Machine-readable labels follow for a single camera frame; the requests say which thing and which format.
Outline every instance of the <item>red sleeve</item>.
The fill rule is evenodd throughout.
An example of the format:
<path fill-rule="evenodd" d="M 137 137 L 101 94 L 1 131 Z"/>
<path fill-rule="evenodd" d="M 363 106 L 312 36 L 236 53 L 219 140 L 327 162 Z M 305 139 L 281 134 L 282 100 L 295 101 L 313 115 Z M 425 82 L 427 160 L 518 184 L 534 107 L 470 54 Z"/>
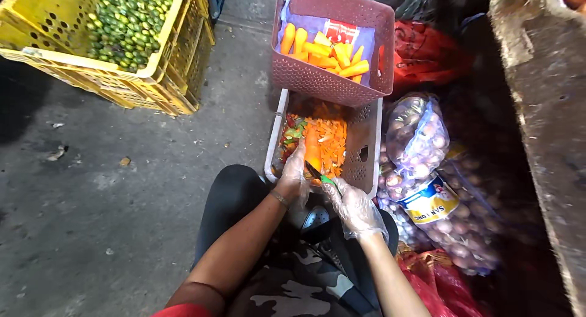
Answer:
<path fill-rule="evenodd" d="M 170 306 L 151 317 L 212 317 L 212 314 L 202 305 L 182 304 Z"/>

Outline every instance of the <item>hand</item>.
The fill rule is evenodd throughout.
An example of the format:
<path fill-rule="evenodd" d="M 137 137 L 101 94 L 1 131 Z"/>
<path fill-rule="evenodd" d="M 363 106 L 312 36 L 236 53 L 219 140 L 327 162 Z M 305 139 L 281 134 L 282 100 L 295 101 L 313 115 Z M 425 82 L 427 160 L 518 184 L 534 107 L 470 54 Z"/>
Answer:
<path fill-rule="evenodd" d="M 349 185 L 340 177 L 335 177 L 332 181 L 338 186 L 339 193 L 336 187 L 329 183 L 322 183 L 322 189 L 329 196 L 334 210 L 345 226 L 344 237 L 359 238 L 381 232 L 385 242 L 388 242 L 389 233 L 383 218 L 366 193 Z"/>
<path fill-rule="evenodd" d="M 305 170 L 305 139 L 300 139 L 295 152 L 289 156 L 283 174 L 277 182 L 275 190 L 286 199 L 293 199 L 300 196 L 303 204 L 307 202 L 309 184 L 304 177 Z"/>

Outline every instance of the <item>black pants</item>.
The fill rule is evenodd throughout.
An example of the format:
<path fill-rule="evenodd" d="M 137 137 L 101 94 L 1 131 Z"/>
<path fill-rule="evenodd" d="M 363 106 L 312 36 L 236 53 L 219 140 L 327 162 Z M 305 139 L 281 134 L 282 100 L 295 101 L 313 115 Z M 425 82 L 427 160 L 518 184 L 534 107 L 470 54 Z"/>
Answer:
<path fill-rule="evenodd" d="M 252 168 L 239 164 L 225 167 L 208 194 L 195 246 L 194 266 L 217 238 L 257 207 L 268 193 L 269 187 Z M 389 232 L 389 249 L 394 254 L 398 243 L 397 226 L 388 213 L 383 210 L 380 213 Z M 378 309 L 374 283 L 362 248 L 355 239 L 344 238 L 339 218 L 330 222 L 329 239 L 347 277 Z"/>

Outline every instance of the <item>wrist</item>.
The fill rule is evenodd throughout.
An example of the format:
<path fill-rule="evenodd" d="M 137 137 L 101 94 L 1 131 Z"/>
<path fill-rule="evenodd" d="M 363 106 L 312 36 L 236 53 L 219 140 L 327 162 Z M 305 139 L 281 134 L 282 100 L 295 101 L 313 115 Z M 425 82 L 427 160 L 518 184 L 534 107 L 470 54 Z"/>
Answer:
<path fill-rule="evenodd" d="M 277 186 L 275 186 L 275 190 L 277 193 L 281 194 L 283 198 L 291 201 L 295 199 L 299 195 L 299 185 L 291 185 L 289 183 L 284 183 L 283 181 L 277 182 Z"/>
<path fill-rule="evenodd" d="M 385 243 L 385 238 L 383 237 L 383 234 L 380 232 L 367 233 L 358 236 L 358 238 L 356 239 L 358 240 L 358 243 L 361 245 L 362 250 L 364 251 L 377 250 L 381 246 L 387 247 L 387 244 Z"/>

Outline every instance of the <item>red bag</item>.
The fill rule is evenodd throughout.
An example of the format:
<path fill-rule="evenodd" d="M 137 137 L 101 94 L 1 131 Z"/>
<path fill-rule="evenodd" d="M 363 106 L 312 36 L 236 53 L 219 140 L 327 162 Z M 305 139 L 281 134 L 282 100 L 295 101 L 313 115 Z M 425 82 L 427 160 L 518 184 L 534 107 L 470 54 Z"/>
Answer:
<path fill-rule="evenodd" d="M 483 317 L 448 254 L 399 247 L 399 267 L 432 317 Z"/>
<path fill-rule="evenodd" d="M 395 22 L 393 92 L 444 85 L 469 73 L 473 58 L 451 37 L 420 22 Z"/>

